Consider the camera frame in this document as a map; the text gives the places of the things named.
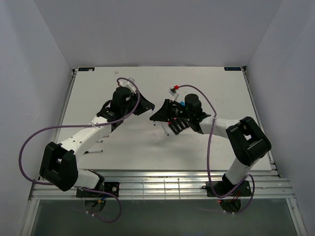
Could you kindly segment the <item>orange cap highlighter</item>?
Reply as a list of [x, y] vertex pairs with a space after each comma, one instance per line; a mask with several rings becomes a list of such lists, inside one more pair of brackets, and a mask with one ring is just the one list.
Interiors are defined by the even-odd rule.
[[182, 132], [183, 129], [182, 129], [180, 123], [177, 120], [174, 120], [173, 124], [176, 127], [176, 129], [178, 130], [178, 132]]

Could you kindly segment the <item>purple cap highlighter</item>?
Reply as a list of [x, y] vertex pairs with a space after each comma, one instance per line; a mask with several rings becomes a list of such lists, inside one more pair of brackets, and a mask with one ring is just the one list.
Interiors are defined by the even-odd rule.
[[186, 123], [182, 119], [178, 119], [178, 123], [180, 124], [182, 129], [186, 129], [187, 128]]

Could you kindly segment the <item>pink cap highlighter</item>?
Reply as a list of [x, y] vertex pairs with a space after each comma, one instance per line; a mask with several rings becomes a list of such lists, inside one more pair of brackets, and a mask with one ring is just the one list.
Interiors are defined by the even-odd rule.
[[169, 128], [172, 130], [172, 132], [173, 132], [175, 135], [178, 135], [178, 134], [180, 133], [174, 123], [169, 122], [169, 123], [168, 123], [168, 126], [169, 126]]

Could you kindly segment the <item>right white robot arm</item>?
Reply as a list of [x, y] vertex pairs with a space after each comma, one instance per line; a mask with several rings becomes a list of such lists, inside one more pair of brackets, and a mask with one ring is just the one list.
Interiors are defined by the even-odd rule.
[[222, 178], [222, 189], [227, 195], [234, 195], [240, 190], [239, 182], [272, 147], [253, 118], [245, 117], [240, 120], [215, 118], [203, 111], [198, 98], [186, 98], [184, 105], [166, 99], [150, 120], [167, 123], [176, 135], [191, 128], [199, 134], [228, 139], [235, 159]]

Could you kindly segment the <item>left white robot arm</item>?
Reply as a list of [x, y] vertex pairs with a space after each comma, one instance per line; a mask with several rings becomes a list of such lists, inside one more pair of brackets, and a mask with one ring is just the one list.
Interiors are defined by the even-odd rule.
[[87, 188], [93, 196], [100, 196], [104, 192], [104, 177], [91, 170], [79, 169], [81, 156], [121, 125], [128, 114], [138, 116], [154, 108], [155, 105], [142, 94], [117, 88], [112, 99], [106, 101], [90, 121], [89, 127], [58, 144], [50, 142], [45, 147], [39, 175], [61, 191], [72, 187]]

